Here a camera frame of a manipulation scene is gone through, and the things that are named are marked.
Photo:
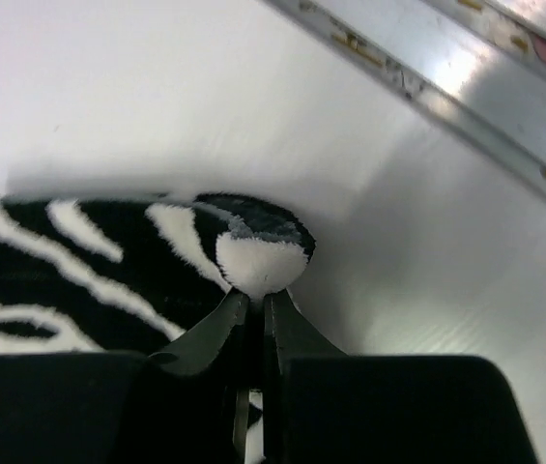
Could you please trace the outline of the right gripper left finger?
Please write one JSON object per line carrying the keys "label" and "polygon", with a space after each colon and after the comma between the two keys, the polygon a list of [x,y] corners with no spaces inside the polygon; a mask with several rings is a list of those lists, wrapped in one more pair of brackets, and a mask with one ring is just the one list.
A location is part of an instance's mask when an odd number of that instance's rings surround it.
{"label": "right gripper left finger", "polygon": [[248,297],[152,355],[0,334],[0,463],[241,463]]}

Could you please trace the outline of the zebra striped blanket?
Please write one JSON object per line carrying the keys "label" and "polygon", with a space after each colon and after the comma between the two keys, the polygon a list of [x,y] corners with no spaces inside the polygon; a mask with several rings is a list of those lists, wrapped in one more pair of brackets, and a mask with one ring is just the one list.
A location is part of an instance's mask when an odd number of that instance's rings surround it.
{"label": "zebra striped blanket", "polygon": [[0,355],[151,355],[234,289],[293,284],[316,241],[290,211],[225,192],[0,197]]}

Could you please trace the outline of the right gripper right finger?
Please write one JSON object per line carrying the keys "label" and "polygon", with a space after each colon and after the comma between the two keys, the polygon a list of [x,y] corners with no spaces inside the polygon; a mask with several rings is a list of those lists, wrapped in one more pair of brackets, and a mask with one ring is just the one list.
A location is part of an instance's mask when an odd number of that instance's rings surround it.
{"label": "right gripper right finger", "polygon": [[280,292],[264,302],[271,463],[534,463],[516,398],[466,355],[353,356]]}

